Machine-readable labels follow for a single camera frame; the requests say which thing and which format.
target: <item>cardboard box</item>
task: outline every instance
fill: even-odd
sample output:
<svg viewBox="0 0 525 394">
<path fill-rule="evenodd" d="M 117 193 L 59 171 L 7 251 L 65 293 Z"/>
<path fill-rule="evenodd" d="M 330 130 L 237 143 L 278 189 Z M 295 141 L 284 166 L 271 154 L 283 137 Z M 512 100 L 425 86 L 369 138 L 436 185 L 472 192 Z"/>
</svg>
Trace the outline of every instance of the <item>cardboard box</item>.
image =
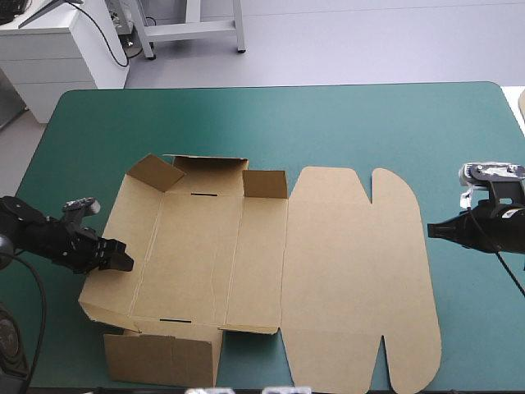
<svg viewBox="0 0 525 394">
<path fill-rule="evenodd" d="M 283 171 L 246 159 L 139 161 L 104 232 L 135 268 L 92 272 L 80 296 L 126 329 L 104 337 L 111 377 L 210 387 L 221 329 L 281 328 L 298 385 L 367 391 L 384 336 L 394 389 L 424 388 L 441 339 L 418 203 L 392 172 L 373 182 L 371 204 L 353 170 L 307 167 L 288 200 Z"/>
</svg>

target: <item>gray floor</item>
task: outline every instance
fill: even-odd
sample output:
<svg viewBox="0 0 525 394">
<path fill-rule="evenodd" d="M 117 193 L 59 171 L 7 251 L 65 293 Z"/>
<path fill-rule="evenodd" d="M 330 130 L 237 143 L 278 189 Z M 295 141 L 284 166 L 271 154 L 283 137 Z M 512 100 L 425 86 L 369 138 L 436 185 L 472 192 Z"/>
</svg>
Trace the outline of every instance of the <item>gray floor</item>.
<svg viewBox="0 0 525 394">
<path fill-rule="evenodd" d="M 184 13 L 180 1 L 144 6 L 159 23 Z M 230 14 L 231 0 L 203 0 L 206 20 Z M 233 37 L 156 44 L 157 60 L 133 59 L 126 87 L 525 85 L 525 0 L 244 0 L 244 15 L 244 55 Z M 16 191 L 42 132 L 30 114 L 0 131 L 0 195 Z"/>
</svg>

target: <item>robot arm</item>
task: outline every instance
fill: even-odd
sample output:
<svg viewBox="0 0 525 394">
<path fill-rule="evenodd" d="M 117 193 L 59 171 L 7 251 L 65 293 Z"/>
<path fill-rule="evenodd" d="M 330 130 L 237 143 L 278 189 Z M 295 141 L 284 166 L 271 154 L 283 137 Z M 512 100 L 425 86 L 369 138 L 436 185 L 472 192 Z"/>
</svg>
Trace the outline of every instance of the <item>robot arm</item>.
<svg viewBox="0 0 525 394">
<path fill-rule="evenodd" d="M 68 202 L 61 219 L 45 217 L 17 197 L 0 199 L 0 252 L 13 255 L 25 250 L 54 263 L 68 267 L 73 273 L 92 269 L 131 271 L 133 259 L 126 245 L 117 240 L 97 236 L 95 230 L 82 227 L 82 219 L 100 210 L 94 198 Z M 11 259 L 0 256 L 0 269 Z"/>
</svg>

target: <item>black slot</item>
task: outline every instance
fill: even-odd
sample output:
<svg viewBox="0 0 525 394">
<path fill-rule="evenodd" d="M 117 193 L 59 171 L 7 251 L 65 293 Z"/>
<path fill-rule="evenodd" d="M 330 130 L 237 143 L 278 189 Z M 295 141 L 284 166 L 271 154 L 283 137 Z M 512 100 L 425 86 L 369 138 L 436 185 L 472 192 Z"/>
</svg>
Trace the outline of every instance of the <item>black slot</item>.
<svg viewBox="0 0 525 394">
<path fill-rule="evenodd" d="M 173 323 L 191 323 L 191 320 L 182 320 L 180 318 L 160 318 L 161 322 L 173 322 Z"/>
<path fill-rule="evenodd" d="M 207 195 L 208 197 L 217 197 L 217 195 L 213 193 L 192 193 L 191 195 Z"/>
</svg>

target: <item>power cord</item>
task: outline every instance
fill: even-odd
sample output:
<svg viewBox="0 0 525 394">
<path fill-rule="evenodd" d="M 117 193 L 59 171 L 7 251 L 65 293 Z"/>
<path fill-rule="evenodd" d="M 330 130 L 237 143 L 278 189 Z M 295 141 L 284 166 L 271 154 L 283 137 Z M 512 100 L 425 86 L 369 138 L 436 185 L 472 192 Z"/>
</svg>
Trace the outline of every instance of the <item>power cord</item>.
<svg viewBox="0 0 525 394">
<path fill-rule="evenodd" d="M 29 269 L 40 291 L 40 305 L 41 305 L 41 312 L 40 312 L 41 315 L 40 316 L 41 317 L 40 317 L 39 339 L 36 342 L 36 348 L 34 350 L 33 362 L 31 363 L 31 369 L 30 369 L 29 375 L 27 377 L 27 380 L 24 383 L 24 386 L 21 388 L 21 391 L 20 391 L 21 394 L 25 394 L 27 392 L 27 389 L 30 386 L 31 379 L 33 379 L 34 371 L 36 370 L 37 363 L 39 362 L 40 351 L 42 350 L 43 334 L 46 329 L 46 320 L 48 316 L 48 302 L 46 300 L 46 292 L 43 288 L 42 279 L 40 278 L 39 273 L 36 271 L 36 269 L 34 269 L 34 267 L 31 264 L 27 263 L 22 258 L 12 255 L 12 254 L 0 252 L 0 256 L 9 257 L 13 260 L 16 260 L 22 265 L 24 265 L 27 269 Z"/>
<path fill-rule="evenodd" d="M 130 59 L 134 58 L 134 57 L 137 57 L 139 56 L 141 53 L 142 53 L 142 49 L 140 49 L 136 54 L 128 57 L 126 55 L 126 62 L 125 63 L 121 63 L 115 56 L 115 53 L 113 52 L 112 50 L 112 47 L 111 45 L 109 44 L 109 42 L 107 41 L 107 38 L 106 38 L 106 35 L 104 34 L 104 32 L 102 31 L 101 27 L 98 25 L 97 21 L 95 19 L 93 19 L 93 17 L 86 11 L 84 11 L 82 8 L 78 7 L 76 4 L 74 4 L 73 2 L 69 2 L 68 0 L 64 0 L 64 2 L 68 3 L 70 6 L 76 8 L 78 11 L 80 11 L 81 13 L 83 13 L 84 15 L 86 15 L 92 22 L 93 24 L 95 25 L 95 27 L 98 29 L 98 31 L 100 32 L 100 34 L 102 35 L 102 38 L 104 39 L 104 43 L 106 43 L 106 46 L 107 46 L 107 50 L 109 51 L 109 53 L 112 55 L 112 58 L 113 60 L 115 61 L 116 64 L 118 64 L 120 67 L 128 67 L 130 65 Z M 153 23 L 155 25 L 157 25 L 157 21 L 152 18 L 151 16 L 146 16 L 146 19 L 151 19 L 153 21 Z"/>
<path fill-rule="evenodd" d="M 476 217 L 474 216 L 473 214 L 473 211 L 470 209 L 470 207 L 467 208 L 467 212 L 468 214 L 470 215 L 470 218 L 472 219 L 472 221 L 474 222 L 474 225 L 477 227 L 477 229 L 479 230 L 479 232 L 486 238 L 486 240 L 489 242 L 489 244 L 491 245 L 491 248 L 493 250 L 499 250 L 500 247 L 498 245 L 496 245 L 496 243 L 494 243 L 492 241 L 492 239 L 485 233 L 485 231 L 483 230 L 482 226 L 479 224 L 479 222 L 477 221 Z M 505 260 L 503 259 L 503 257 L 501 256 L 501 253 L 499 251 L 496 251 L 495 252 L 495 256 L 498 258 L 498 260 L 500 261 L 501 265 L 503 266 L 504 270 L 508 273 L 508 275 L 511 277 L 511 279 L 513 280 L 514 284 L 516 285 L 516 287 L 521 291 L 522 293 L 522 296 L 525 297 L 525 289 L 523 289 L 523 286 L 521 285 L 521 283 L 518 281 L 518 279 L 516 278 L 516 276 L 514 275 L 514 273 L 510 270 L 509 268 L 509 265 L 507 265 L 507 263 L 505 262 Z"/>
</svg>

